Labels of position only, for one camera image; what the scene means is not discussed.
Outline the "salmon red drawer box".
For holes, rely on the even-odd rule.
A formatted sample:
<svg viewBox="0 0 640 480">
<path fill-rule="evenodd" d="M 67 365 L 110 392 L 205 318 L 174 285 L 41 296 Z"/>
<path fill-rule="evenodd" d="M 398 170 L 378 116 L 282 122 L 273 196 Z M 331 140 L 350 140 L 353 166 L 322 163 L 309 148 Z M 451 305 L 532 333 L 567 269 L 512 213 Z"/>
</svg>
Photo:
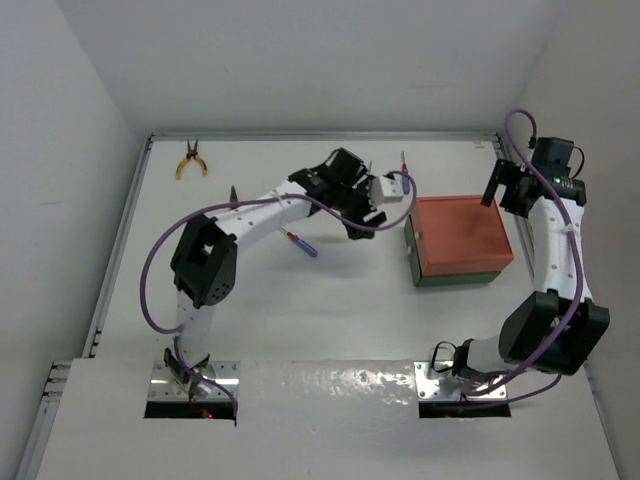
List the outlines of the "salmon red drawer box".
<svg viewBox="0 0 640 480">
<path fill-rule="evenodd" d="M 514 260 L 497 204 L 480 195 L 420 197 L 411 218 L 422 273 L 500 273 Z"/>
</svg>

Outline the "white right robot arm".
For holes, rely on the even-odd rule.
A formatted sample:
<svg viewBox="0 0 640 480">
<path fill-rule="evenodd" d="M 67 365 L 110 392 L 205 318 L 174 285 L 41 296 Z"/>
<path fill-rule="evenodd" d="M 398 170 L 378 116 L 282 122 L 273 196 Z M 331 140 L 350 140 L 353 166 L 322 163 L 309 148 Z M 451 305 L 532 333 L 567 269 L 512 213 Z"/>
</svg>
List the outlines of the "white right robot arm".
<svg viewBox="0 0 640 480">
<path fill-rule="evenodd" d="M 468 339 L 455 350 L 451 373 L 470 382 L 492 373 L 536 370 L 570 376 L 582 366 L 610 322 L 595 303 L 584 269 L 581 227 L 586 186 L 570 175 L 572 141 L 541 137 L 525 166 L 496 162 L 481 203 L 498 187 L 506 212 L 527 220 L 533 240 L 533 291 L 500 333 Z"/>
</svg>

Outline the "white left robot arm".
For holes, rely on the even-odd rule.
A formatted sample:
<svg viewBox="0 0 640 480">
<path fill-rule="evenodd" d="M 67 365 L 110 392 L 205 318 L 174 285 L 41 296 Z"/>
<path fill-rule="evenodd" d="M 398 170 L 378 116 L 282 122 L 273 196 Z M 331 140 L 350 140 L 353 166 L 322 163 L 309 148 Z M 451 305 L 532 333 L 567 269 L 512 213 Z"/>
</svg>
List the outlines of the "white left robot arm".
<svg viewBox="0 0 640 480">
<path fill-rule="evenodd" d="M 345 219 L 352 240 L 371 239 L 386 221 L 377 207 L 394 194 L 390 177 L 370 173 L 362 160 L 339 148 L 328 160 L 288 176 L 257 204 L 227 207 L 219 215 L 189 220 L 170 262 L 177 290 L 176 336 L 179 344 L 165 351 L 165 362 L 186 384 L 188 371 L 209 359 L 209 336 L 215 306 L 232 291 L 238 257 L 279 228 L 316 213 L 321 205 Z"/>
</svg>

